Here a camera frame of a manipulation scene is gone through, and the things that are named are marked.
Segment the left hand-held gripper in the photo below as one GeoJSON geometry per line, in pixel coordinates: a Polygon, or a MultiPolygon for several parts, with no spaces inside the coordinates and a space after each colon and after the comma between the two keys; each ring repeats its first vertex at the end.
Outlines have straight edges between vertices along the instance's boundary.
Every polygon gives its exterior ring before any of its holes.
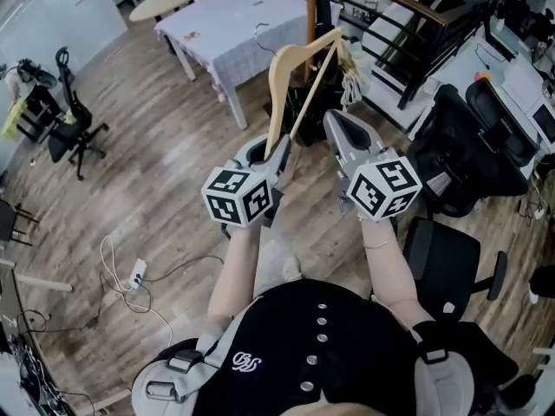
{"type": "Polygon", "coordinates": [[[283,193],[278,181],[291,152],[291,138],[283,135],[265,157],[268,134],[244,144],[232,159],[212,170],[201,188],[210,218],[222,225],[270,227],[283,193]]]}

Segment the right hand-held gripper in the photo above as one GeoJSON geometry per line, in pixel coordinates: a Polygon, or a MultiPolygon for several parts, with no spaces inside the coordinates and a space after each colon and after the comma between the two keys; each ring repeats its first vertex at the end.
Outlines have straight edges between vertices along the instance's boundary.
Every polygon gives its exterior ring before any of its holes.
{"type": "Polygon", "coordinates": [[[408,209],[422,184],[406,157],[385,146],[376,130],[353,114],[330,109],[323,127],[340,166],[336,195],[341,212],[357,209],[379,222],[408,209]]]}

